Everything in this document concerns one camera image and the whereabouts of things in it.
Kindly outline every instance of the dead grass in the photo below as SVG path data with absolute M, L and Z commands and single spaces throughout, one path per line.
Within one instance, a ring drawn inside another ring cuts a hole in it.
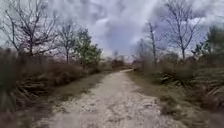
M 95 74 L 67 86 L 58 87 L 50 96 L 40 99 L 39 104 L 29 110 L 17 111 L 17 127 L 30 128 L 34 122 L 51 116 L 52 106 L 60 105 L 63 101 L 80 97 L 81 94 L 89 92 L 89 89 L 95 87 L 106 74 L 108 73 Z
M 207 113 L 186 101 L 184 88 L 152 84 L 149 78 L 134 71 L 128 72 L 128 76 L 142 88 L 141 93 L 160 99 L 162 114 L 172 116 L 189 128 L 207 127 Z

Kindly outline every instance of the grass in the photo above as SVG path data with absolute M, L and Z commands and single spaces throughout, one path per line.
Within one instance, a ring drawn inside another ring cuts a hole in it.
M 141 87 L 140 93 L 159 98 L 162 114 L 181 121 L 188 128 L 206 128 L 206 113 L 186 100 L 184 88 L 152 84 L 150 78 L 134 71 L 128 72 L 128 76 Z
M 18 127 L 30 128 L 34 122 L 51 116 L 53 106 L 58 106 L 64 101 L 80 97 L 83 93 L 88 93 L 106 74 L 108 73 L 91 75 L 67 86 L 56 88 L 51 95 L 41 98 L 39 104 L 35 105 L 35 107 L 16 113 Z

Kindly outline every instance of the ground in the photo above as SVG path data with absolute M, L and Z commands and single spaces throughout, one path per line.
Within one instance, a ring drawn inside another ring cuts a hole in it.
M 106 75 L 90 93 L 55 106 L 53 116 L 42 119 L 35 127 L 185 128 L 182 123 L 160 114 L 156 97 L 138 90 L 126 71 Z

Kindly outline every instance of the dirt path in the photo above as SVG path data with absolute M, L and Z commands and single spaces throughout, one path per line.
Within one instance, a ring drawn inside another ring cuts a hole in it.
M 54 116 L 39 125 L 50 128 L 184 128 L 182 124 L 160 115 L 155 97 L 142 95 L 125 71 L 106 76 L 99 86 L 81 99 L 55 108 Z

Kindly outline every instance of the tree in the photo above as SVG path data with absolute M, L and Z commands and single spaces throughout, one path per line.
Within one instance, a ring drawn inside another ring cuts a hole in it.
M 98 45 L 91 43 L 91 36 L 89 36 L 88 30 L 80 29 L 74 52 L 84 68 L 88 68 L 88 66 L 95 67 L 100 61 L 102 51 L 98 48 Z
M 58 35 L 58 46 L 62 48 L 62 51 L 60 52 L 66 56 L 66 62 L 68 64 L 69 59 L 72 57 L 72 50 L 76 43 L 76 26 L 72 21 L 68 23 L 63 23 L 59 26 Z
M 141 68 L 147 68 L 152 60 L 151 51 L 149 50 L 148 43 L 144 39 L 140 39 L 136 47 L 135 60 L 141 63 Z
M 155 27 L 156 26 L 153 26 L 151 23 L 149 23 L 150 39 L 151 39 L 150 43 L 152 44 L 154 67 L 156 67 L 157 65 Z
M 167 17 L 166 22 L 169 24 L 169 40 L 175 43 L 182 53 L 182 58 L 186 58 L 186 49 L 194 38 L 200 16 L 192 11 L 192 4 L 186 0 L 168 0 L 166 3 Z
M 205 42 L 196 45 L 192 53 L 200 57 L 205 54 L 223 54 L 224 53 L 224 29 L 211 27 Z
M 55 17 L 49 17 L 43 0 L 29 0 L 24 7 L 20 0 L 8 1 L 1 30 L 17 52 L 29 56 L 42 54 L 53 47 Z
M 207 34 L 207 49 L 213 53 L 224 53 L 224 29 L 211 27 Z
M 119 53 L 118 53 L 118 51 L 117 51 L 117 50 L 114 51 L 113 55 L 114 55 L 114 59 L 117 60 L 118 57 L 119 57 Z

